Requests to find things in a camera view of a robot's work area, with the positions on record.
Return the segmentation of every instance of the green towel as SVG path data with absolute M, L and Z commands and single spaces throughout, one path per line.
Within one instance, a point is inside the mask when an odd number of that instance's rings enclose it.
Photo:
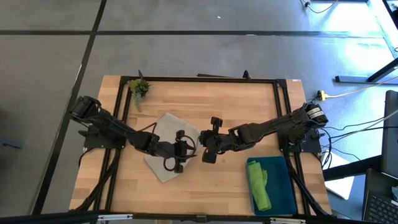
M 260 211 L 271 209 L 271 202 L 269 201 L 269 197 L 266 192 L 268 180 L 267 171 L 262 170 L 260 163 L 256 161 L 250 162 L 248 164 L 248 169 L 251 192 L 253 194 L 254 201 L 256 201 L 257 208 Z

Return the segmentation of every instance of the small potted plant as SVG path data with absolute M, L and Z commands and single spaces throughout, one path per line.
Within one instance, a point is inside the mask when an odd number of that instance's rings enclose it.
M 129 81 L 129 87 L 132 93 L 132 100 L 137 110 L 141 112 L 140 103 L 144 101 L 144 97 L 147 94 L 150 84 L 144 79 L 136 79 Z

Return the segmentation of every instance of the teal mat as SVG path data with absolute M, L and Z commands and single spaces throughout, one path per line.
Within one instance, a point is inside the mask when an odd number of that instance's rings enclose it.
M 248 163 L 256 161 L 261 165 L 261 169 L 267 171 L 268 181 L 266 191 L 272 208 L 266 211 L 259 211 L 251 193 L 251 186 L 248 174 Z M 246 161 L 246 173 L 248 175 L 249 192 L 251 198 L 251 206 L 254 214 L 260 217 L 271 215 L 293 215 L 297 213 L 297 207 L 294 203 L 294 195 L 292 184 L 285 159 L 281 156 L 275 157 L 257 157 L 249 158 Z

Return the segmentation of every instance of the wooden tabletop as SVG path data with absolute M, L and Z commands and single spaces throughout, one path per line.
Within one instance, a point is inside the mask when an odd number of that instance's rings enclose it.
M 113 111 L 120 76 L 105 76 L 98 99 L 103 108 Z M 141 129 L 166 112 L 187 121 L 199 130 L 211 129 L 210 118 L 224 120 L 221 133 L 244 123 L 262 123 L 277 117 L 271 84 L 151 82 L 141 104 L 141 112 L 131 103 L 127 124 Z M 292 110 L 305 102 L 300 80 L 287 80 Z M 122 102 L 126 98 L 124 88 Z M 281 105 L 284 105 L 282 89 Z M 124 103 L 121 103 L 121 118 Z M 81 161 L 70 208 L 76 208 L 97 184 L 104 149 L 88 153 Z M 216 164 L 206 164 L 201 156 L 192 159 L 184 173 L 162 184 L 144 162 L 144 154 L 127 144 L 122 150 L 112 201 L 112 212 L 253 215 L 245 163 L 248 157 L 281 156 L 276 134 L 266 136 L 252 149 L 227 152 Z M 319 161 L 312 154 L 301 154 L 305 183 L 324 210 L 331 213 Z M 103 191 L 104 208 L 108 186 Z M 300 191 L 295 186 L 298 212 L 303 213 Z

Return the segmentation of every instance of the gray floor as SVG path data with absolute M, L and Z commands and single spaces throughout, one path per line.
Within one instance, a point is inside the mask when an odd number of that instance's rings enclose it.
M 100 0 L 0 0 L 0 29 L 90 30 Z M 315 4 L 324 8 L 328 3 Z M 100 30 L 310 30 L 381 29 L 365 3 L 341 2 L 324 14 L 304 11 L 300 1 L 108 1 Z M 86 36 L 0 36 L 0 137 L 23 150 L 0 148 L 0 217 L 29 212 L 70 90 Z M 363 87 L 333 82 L 336 75 L 367 76 L 393 59 L 383 38 L 256 36 L 100 36 L 95 40 L 80 95 L 96 96 L 103 75 L 195 76 L 197 73 L 256 78 L 298 78 L 307 98 Z M 380 118 L 379 86 L 321 102 L 330 126 Z M 83 138 L 71 123 L 44 212 L 68 209 Z M 333 145 L 359 158 L 381 151 L 381 131 L 357 134 Z M 355 158 L 340 154 L 349 161 Z

